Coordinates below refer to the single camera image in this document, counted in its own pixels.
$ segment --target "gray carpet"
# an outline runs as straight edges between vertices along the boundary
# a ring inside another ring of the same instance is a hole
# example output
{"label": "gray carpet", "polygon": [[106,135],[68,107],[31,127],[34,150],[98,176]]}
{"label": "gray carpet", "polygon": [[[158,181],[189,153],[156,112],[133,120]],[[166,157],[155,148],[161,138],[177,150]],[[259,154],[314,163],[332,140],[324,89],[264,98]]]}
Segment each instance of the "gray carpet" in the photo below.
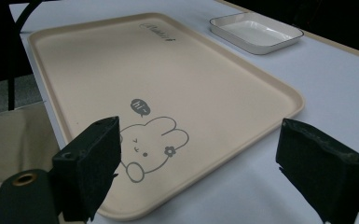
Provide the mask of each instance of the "gray carpet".
{"label": "gray carpet", "polygon": [[[0,81],[0,112],[7,111],[7,81]],[[42,101],[33,75],[15,79],[15,107]]]}

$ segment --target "gray speech bubble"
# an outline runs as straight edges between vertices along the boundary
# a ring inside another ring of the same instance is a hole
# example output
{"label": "gray speech bubble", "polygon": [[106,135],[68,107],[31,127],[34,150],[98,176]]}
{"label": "gray speech bubble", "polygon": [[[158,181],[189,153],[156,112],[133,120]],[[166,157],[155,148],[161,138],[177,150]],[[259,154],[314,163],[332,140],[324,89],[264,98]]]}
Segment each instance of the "gray speech bubble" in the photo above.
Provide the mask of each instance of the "gray speech bubble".
{"label": "gray speech bubble", "polygon": [[131,101],[131,108],[135,113],[140,114],[141,117],[150,114],[150,107],[141,99],[134,99]]}

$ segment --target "small white dish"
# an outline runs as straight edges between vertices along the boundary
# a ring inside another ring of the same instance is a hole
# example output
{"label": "small white dish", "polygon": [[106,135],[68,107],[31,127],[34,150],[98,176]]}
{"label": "small white dish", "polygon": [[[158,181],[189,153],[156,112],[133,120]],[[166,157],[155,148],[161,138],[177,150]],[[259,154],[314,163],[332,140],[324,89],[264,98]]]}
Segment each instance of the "small white dish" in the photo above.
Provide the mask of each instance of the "small white dish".
{"label": "small white dish", "polygon": [[304,33],[296,27],[254,12],[210,20],[211,31],[253,54],[267,54],[295,44]]}

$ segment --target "white rectangular dish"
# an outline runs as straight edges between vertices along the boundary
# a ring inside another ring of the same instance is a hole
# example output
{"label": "white rectangular dish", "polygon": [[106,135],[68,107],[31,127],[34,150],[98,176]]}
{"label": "white rectangular dish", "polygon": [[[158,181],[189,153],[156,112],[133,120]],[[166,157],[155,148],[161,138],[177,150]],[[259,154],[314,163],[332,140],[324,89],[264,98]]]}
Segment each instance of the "white rectangular dish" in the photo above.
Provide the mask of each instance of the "white rectangular dish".
{"label": "white rectangular dish", "polygon": [[210,20],[211,31],[253,54],[267,54],[295,44],[304,33],[254,12]]}
{"label": "white rectangular dish", "polygon": [[153,211],[304,107],[292,87],[162,14],[42,30],[29,44],[66,144],[120,117],[122,162],[98,211],[116,220]]}

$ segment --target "table surface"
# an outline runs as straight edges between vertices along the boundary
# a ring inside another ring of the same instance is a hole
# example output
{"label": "table surface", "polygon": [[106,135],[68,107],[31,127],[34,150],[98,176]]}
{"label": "table surface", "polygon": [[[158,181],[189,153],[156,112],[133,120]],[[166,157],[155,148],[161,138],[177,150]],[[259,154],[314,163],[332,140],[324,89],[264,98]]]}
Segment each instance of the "table surface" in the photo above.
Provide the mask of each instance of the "table surface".
{"label": "table surface", "polygon": [[[11,6],[15,20],[25,6]],[[359,152],[359,56],[308,36],[267,55],[248,53],[210,31],[210,19],[240,12],[215,0],[45,2],[25,23],[21,37],[35,71],[26,39],[30,33],[145,12],[166,14],[291,85],[306,100],[305,108],[294,119],[309,123]],[[49,110],[51,105],[40,77],[35,78]],[[275,161],[278,139],[277,129],[149,215],[132,222],[321,223],[312,207],[279,171]],[[117,222],[97,214],[91,223]]]}

